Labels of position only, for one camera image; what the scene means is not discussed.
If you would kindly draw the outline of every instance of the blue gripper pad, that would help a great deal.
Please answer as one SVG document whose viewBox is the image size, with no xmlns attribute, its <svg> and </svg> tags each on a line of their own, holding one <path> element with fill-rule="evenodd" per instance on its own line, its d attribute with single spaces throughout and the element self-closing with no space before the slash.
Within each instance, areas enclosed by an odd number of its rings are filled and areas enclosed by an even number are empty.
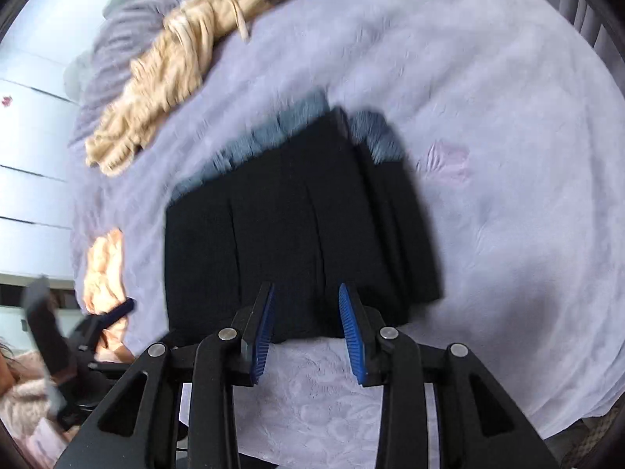
<svg viewBox="0 0 625 469">
<path fill-rule="evenodd" d="M 252 370 L 250 374 L 254 384 L 258 383 L 258 379 L 265 372 L 265 363 L 267 362 L 267 353 L 270 350 L 274 321 L 276 321 L 276 303 L 274 302 L 274 287 L 272 285 L 267 297 L 267 303 L 262 312 L 261 324 L 258 326 L 252 353 Z"/>
<path fill-rule="evenodd" d="M 341 313 L 341 323 L 343 324 L 345 342 L 348 346 L 352 373 L 355 375 L 358 384 L 361 385 L 367 376 L 364 360 L 364 343 L 358 329 L 351 300 L 349 299 L 349 291 L 345 284 L 342 284 L 339 288 L 339 312 Z"/>
</svg>

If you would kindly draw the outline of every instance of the peach clothing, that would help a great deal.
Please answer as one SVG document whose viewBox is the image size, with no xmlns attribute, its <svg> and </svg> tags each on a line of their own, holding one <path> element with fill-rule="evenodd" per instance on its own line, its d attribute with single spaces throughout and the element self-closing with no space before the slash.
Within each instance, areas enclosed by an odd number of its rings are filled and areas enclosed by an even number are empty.
<svg viewBox="0 0 625 469">
<path fill-rule="evenodd" d="M 267 0 L 185 0 L 172 10 L 152 47 L 130 62 L 132 77 L 87 138 L 87 165 L 98 164 L 107 176 L 126 169 L 169 112 L 201 86 L 213 44 L 235 28 L 247 40 L 245 18 L 269 7 Z"/>
<path fill-rule="evenodd" d="M 123 235 L 119 229 L 97 238 L 87 254 L 82 300 L 92 314 L 110 312 L 126 301 L 121 282 Z M 134 357 L 123 344 L 128 319 L 122 318 L 104 330 L 96 347 L 96 358 L 106 362 L 132 363 Z"/>
</svg>

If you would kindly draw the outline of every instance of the metal screw head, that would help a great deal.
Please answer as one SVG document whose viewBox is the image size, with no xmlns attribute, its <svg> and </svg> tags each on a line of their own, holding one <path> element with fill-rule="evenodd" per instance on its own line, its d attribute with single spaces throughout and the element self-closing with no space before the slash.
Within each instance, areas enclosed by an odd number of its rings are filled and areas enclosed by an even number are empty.
<svg viewBox="0 0 625 469">
<path fill-rule="evenodd" d="M 467 354 L 469 354 L 469 350 L 464 344 L 453 344 L 451 346 L 451 354 L 457 358 L 464 358 Z"/>
<path fill-rule="evenodd" d="M 399 331 L 392 326 L 385 326 L 380 330 L 380 336 L 385 340 L 395 340 L 399 337 Z"/>
<path fill-rule="evenodd" d="M 218 334 L 221 340 L 232 340 L 236 338 L 236 330 L 234 328 L 224 328 Z"/>
<path fill-rule="evenodd" d="M 148 354 L 153 358 L 162 356 L 163 354 L 165 354 L 165 346 L 163 344 L 152 344 L 148 349 Z"/>
</svg>

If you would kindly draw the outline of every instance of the white cabinet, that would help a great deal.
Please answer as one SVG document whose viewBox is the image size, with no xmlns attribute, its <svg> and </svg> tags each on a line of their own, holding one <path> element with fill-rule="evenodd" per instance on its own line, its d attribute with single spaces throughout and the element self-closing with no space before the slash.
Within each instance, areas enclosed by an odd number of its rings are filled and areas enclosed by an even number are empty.
<svg viewBox="0 0 625 469">
<path fill-rule="evenodd" d="M 66 180 L 77 106 L 0 81 L 3 97 L 11 102 L 0 105 L 0 274 L 72 280 Z"/>
<path fill-rule="evenodd" d="M 0 273 L 72 280 L 70 230 L 0 219 Z"/>
<path fill-rule="evenodd" d="M 68 142 L 78 106 L 0 81 L 0 164 L 66 180 Z"/>
<path fill-rule="evenodd" d="M 0 167 L 0 216 L 69 229 L 71 214 L 66 182 Z"/>
</svg>

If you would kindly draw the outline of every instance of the bed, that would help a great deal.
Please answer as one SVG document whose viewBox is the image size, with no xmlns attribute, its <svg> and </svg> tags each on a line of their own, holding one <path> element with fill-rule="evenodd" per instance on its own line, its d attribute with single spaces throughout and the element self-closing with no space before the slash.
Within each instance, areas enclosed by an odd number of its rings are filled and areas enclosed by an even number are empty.
<svg viewBox="0 0 625 469">
<path fill-rule="evenodd" d="M 174 186 L 321 87 L 331 105 L 382 112 L 408 152 L 445 297 L 402 329 L 466 343 L 543 437 L 610 409 L 625 390 L 625 100 L 565 18 L 544 0 L 291 0 L 253 23 L 248 44 L 223 40 L 201 90 L 104 177 L 84 165 L 84 140 L 178 1 L 109 17 L 70 143 L 77 297 L 86 251 L 119 227 L 133 352 L 168 330 Z M 380 399 L 358 387 L 342 340 L 272 346 L 260 384 L 236 390 L 239 449 L 288 467 L 372 467 Z"/>
</svg>

